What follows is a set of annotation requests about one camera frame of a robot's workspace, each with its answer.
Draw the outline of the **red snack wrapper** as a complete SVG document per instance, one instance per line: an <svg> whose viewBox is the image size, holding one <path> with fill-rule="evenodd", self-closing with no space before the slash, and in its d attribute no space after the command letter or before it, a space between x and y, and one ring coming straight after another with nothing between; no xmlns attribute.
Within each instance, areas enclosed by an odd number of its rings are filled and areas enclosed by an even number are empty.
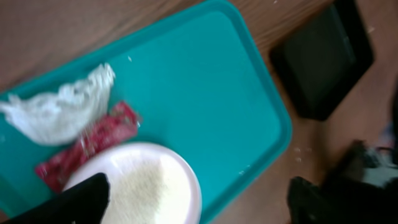
<svg viewBox="0 0 398 224"><path fill-rule="evenodd" d="M121 101L85 128L68 149L40 163L34 171L51 190L59 193L73 173L92 157L136 136L139 122L139 115Z"/></svg>

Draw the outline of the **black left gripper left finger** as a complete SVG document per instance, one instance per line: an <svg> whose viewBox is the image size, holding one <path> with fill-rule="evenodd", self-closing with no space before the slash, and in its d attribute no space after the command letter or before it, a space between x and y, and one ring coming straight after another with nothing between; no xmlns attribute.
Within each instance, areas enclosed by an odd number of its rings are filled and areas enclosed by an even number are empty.
<svg viewBox="0 0 398 224"><path fill-rule="evenodd" d="M107 176L97 173L4 224L100 223L109 203L109 191Z"/></svg>

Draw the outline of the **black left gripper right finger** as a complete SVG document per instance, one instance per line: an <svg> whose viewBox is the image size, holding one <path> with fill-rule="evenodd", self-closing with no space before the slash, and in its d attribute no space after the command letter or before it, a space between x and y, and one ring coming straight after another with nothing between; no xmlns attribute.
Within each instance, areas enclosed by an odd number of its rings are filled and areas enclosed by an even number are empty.
<svg viewBox="0 0 398 224"><path fill-rule="evenodd" d="M383 187L337 178L321 187L295 177L287 197L292 223L397 223L397 179Z"/></svg>

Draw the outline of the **large white plate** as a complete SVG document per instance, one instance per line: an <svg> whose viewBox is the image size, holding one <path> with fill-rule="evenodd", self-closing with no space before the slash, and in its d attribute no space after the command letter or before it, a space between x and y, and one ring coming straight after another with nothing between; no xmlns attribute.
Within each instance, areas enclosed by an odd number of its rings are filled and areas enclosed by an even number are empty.
<svg viewBox="0 0 398 224"><path fill-rule="evenodd" d="M200 222L198 179L189 164L167 147L134 142L107 149L75 171L63 189L97 173L104 173L109 183L102 223Z"/></svg>

